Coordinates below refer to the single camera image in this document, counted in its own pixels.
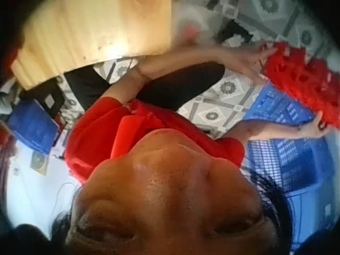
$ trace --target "wooden surface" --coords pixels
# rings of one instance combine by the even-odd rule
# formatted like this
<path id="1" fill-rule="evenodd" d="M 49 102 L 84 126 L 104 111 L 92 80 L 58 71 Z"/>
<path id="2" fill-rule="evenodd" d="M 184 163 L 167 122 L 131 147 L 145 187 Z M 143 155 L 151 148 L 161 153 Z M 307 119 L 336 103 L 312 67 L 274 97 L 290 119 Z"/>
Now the wooden surface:
<path id="1" fill-rule="evenodd" d="M 23 28 L 12 64 L 31 89 L 64 72 L 122 56 L 160 54 L 171 44 L 171 0 L 47 0 Z"/>

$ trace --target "blue basket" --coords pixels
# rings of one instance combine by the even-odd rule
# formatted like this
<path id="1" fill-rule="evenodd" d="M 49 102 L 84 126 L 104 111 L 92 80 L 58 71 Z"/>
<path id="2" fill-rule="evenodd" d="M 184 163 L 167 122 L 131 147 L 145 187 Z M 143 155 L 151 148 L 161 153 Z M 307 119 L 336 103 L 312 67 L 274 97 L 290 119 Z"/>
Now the blue basket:
<path id="1" fill-rule="evenodd" d="M 58 127 L 35 100 L 21 101 L 7 124 L 26 146 L 42 154 L 50 153 Z"/>
<path id="2" fill-rule="evenodd" d="M 309 109 L 268 85 L 244 120 L 298 125 L 313 117 Z M 333 159 L 324 138 L 251 141 L 247 153 L 249 167 L 270 176 L 286 192 L 293 210 L 293 250 L 316 231 L 334 225 L 339 203 L 334 195 Z"/>
<path id="3" fill-rule="evenodd" d="M 299 125 L 314 118 L 312 112 L 271 85 L 266 86 L 244 120 L 266 120 Z M 251 168 L 270 175 L 294 196 L 317 189 L 334 175 L 327 142 L 321 139 L 252 141 L 248 144 Z"/>

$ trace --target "shirt sleeve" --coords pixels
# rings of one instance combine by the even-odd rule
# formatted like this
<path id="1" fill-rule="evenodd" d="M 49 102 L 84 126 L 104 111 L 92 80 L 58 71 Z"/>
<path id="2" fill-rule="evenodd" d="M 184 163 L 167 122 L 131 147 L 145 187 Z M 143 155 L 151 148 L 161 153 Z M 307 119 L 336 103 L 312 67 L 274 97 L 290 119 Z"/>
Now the shirt sleeve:
<path id="1" fill-rule="evenodd" d="M 119 123 L 129 114 L 116 99 L 106 97 L 98 100 L 80 118 L 67 143 L 65 160 L 81 183 L 101 162 L 110 158 Z"/>
<path id="2" fill-rule="evenodd" d="M 225 149 L 226 158 L 240 168 L 245 155 L 243 144 L 239 140 L 230 137 L 220 138 L 216 142 Z"/>

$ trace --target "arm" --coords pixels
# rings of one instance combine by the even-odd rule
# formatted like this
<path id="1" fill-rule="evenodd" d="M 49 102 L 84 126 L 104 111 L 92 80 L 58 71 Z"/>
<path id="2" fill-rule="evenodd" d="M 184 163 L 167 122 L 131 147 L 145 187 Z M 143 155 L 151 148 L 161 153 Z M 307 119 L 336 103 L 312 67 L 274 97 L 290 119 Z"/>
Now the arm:
<path id="1" fill-rule="evenodd" d="M 137 64 L 117 83 L 112 85 L 102 97 L 113 97 L 122 104 L 134 99 L 143 86 L 151 80 L 165 76 L 178 69 L 205 62 L 218 62 L 226 68 L 243 73 L 256 83 L 265 83 L 252 65 L 258 60 L 273 54 L 276 49 L 263 52 L 224 47 L 188 47 L 168 52 L 159 56 L 148 57 Z"/>
<path id="2" fill-rule="evenodd" d="M 247 120 L 238 122 L 227 133 L 227 137 L 238 139 L 247 145 L 252 140 L 321 138 L 330 128 L 322 121 L 322 112 L 315 119 L 300 126 L 289 126 L 267 121 Z"/>

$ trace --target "red shirt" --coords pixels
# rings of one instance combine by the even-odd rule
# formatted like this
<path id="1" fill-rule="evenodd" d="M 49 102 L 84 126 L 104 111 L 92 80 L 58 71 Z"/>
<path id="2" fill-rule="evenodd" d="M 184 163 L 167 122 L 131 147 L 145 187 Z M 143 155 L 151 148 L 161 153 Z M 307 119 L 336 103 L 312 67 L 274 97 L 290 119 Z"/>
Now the red shirt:
<path id="1" fill-rule="evenodd" d="M 162 128 L 181 131 L 208 154 L 241 166 L 244 148 L 239 141 L 214 141 L 172 110 L 138 100 L 123 106 L 110 97 L 98 100 L 79 120 L 67 144 L 66 162 L 71 173 L 84 183 L 102 161 L 129 152 L 144 135 Z"/>

